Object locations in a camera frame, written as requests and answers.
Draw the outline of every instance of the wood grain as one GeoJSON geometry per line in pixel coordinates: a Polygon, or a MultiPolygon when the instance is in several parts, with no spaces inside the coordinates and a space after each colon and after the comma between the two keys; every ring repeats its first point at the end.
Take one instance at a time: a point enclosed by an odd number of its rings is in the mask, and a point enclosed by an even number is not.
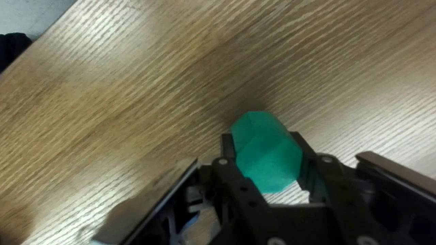
{"type": "Polygon", "coordinates": [[[162,212],[162,209],[164,209],[162,205],[167,204],[170,197],[177,194],[175,192],[189,177],[192,177],[196,169],[196,159],[179,160],[170,170],[156,177],[155,181],[149,182],[132,199],[117,204],[106,215],[103,226],[100,226],[95,235],[92,235],[92,242],[125,242],[126,237],[132,237],[130,234],[133,230],[141,230],[137,226],[144,223],[147,218],[152,218],[149,216],[151,214],[157,215],[156,212],[162,212]]]}
{"type": "Polygon", "coordinates": [[[436,177],[436,1],[78,0],[0,77],[0,230],[78,243],[265,109],[436,177]]]}

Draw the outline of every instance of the green sponge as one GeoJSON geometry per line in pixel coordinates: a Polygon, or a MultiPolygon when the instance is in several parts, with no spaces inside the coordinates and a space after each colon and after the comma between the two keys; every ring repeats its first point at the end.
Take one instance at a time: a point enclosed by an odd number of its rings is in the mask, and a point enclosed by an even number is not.
{"type": "Polygon", "coordinates": [[[287,129],[266,111],[247,111],[231,126],[235,165],[262,193],[296,179],[302,151],[287,129]]]}

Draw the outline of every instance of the wooden table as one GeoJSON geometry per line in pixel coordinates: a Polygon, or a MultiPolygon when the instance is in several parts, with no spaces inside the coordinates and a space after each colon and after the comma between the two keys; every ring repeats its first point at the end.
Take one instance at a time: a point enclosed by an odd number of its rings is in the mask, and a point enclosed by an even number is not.
{"type": "Polygon", "coordinates": [[[77,0],[0,80],[0,231],[80,243],[243,111],[436,177],[436,1],[77,0]]]}

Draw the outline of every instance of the green object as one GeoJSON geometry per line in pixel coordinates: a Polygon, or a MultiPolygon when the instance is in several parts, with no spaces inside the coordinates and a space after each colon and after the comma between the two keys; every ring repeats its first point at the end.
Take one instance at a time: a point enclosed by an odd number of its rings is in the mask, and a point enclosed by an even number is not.
{"type": "Polygon", "coordinates": [[[302,151],[268,111],[247,111],[231,126],[235,165],[261,193],[279,192],[296,179],[302,151]]]}

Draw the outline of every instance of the screw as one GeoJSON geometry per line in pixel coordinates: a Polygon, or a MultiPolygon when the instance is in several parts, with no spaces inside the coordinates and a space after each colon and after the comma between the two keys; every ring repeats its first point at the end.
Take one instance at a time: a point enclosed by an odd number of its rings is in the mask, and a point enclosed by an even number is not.
{"type": "Polygon", "coordinates": [[[325,162],[325,163],[331,163],[331,162],[333,162],[333,158],[329,156],[329,155],[322,155],[321,160],[325,162]]]}
{"type": "Polygon", "coordinates": [[[378,245],[378,242],[367,235],[359,235],[356,237],[356,245],[378,245]]]}
{"type": "Polygon", "coordinates": [[[286,242],[279,237],[271,237],[266,245],[286,245],[286,242]]]}
{"type": "Polygon", "coordinates": [[[224,159],[224,158],[220,158],[220,159],[217,160],[217,163],[219,163],[219,165],[226,165],[226,163],[228,163],[228,160],[224,159]]]}

